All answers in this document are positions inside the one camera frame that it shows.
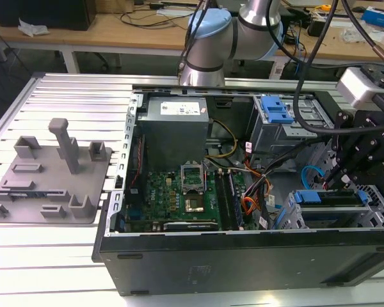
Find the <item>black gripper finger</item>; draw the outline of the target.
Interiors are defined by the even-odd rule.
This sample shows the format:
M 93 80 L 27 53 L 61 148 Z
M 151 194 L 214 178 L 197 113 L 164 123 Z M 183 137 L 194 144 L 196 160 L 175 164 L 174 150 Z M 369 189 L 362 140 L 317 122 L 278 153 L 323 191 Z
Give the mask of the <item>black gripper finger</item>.
M 356 127 L 355 124 L 355 114 L 352 115 L 346 111 L 339 112 L 336 120 L 336 128 L 353 128 Z M 354 155 L 357 154 L 358 148 L 356 147 L 357 138 L 361 134 L 348 134 L 348 135 L 335 135 L 332 138 L 332 150 L 335 154 L 340 153 L 342 155 Z M 326 172 L 325 175 L 325 187 L 331 188 L 331 170 Z
M 331 169 L 331 189 L 342 189 L 347 184 L 384 185 L 384 158 L 372 155 L 335 154 Z

